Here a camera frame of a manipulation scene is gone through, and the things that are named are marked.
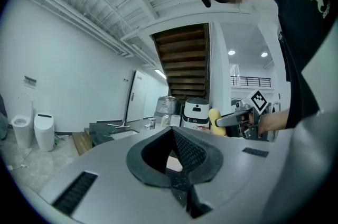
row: black t-shirt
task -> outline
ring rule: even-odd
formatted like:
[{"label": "black t-shirt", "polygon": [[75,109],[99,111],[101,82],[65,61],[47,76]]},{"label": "black t-shirt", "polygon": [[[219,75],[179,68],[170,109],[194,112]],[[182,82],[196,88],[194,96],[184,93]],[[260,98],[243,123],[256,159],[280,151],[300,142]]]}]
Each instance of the black t-shirt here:
[{"label": "black t-shirt", "polygon": [[284,59],[291,81],[287,128],[318,111],[302,70],[321,46],[337,17],[337,0],[275,0],[284,36]]}]

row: white appliance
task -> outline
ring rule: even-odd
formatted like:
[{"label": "white appliance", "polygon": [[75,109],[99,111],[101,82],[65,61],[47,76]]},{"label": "white appliance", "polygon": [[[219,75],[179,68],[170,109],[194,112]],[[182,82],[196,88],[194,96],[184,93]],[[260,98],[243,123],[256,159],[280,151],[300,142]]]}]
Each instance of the white appliance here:
[{"label": "white appliance", "polygon": [[200,130],[209,128],[209,102],[202,98],[191,98],[185,102],[182,126]]},{"label": "white appliance", "polygon": [[37,143],[44,152],[53,150],[54,117],[47,113],[38,113],[34,119],[34,131]]},{"label": "white appliance", "polygon": [[17,98],[17,115],[11,123],[14,129],[17,145],[21,149],[27,149],[32,145],[33,129],[33,101],[28,94],[21,93]]}]

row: white toilet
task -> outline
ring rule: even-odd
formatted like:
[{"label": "white toilet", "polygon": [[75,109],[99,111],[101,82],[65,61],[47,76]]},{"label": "white toilet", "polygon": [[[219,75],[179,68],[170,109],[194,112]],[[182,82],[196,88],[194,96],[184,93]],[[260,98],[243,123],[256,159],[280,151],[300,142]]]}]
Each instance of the white toilet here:
[{"label": "white toilet", "polygon": [[17,99],[17,115],[11,123],[14,129],[17,145],[21,149],[27,149],[32,145],[33,128],[33,101],[28,94],[21,93]]},{"label": "white toilet", "polygon": [[44,152],[53,150],[54,117],[47,113],[38,113],[34,119],[34,131],[37,143]]}]

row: wooden staircase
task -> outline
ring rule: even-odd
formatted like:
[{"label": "wooden staircase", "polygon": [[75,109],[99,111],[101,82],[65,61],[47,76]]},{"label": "wooden staircase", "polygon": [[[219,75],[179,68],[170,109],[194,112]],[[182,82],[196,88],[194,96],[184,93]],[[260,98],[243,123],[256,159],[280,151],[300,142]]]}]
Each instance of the wooden staircase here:
[{"label": "wooden staircase", "polygon": [[178,27],[153,34],[169,95],[209,100],[209,26]]}]

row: white door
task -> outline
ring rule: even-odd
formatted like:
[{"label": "white door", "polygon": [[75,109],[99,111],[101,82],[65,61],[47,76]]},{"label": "white door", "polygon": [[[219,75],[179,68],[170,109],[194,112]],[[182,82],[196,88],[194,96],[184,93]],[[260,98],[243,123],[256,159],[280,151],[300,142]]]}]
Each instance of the white door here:
[{"label": "white door", "polygon": [[147,81],[146,76],[136,71],[132,90],[130,92],[127,122],[143,119],[144,104],[146,100]]}]

